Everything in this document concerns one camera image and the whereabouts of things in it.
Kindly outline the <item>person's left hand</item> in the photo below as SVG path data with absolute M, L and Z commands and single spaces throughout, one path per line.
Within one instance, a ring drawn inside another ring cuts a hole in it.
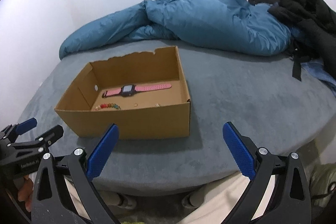
M 18 190 L 18 201 L 24 202 L 26 210 L 31 212 L 34 184 L 28 175 L 24 176 L 24 180 L 23 186 Z

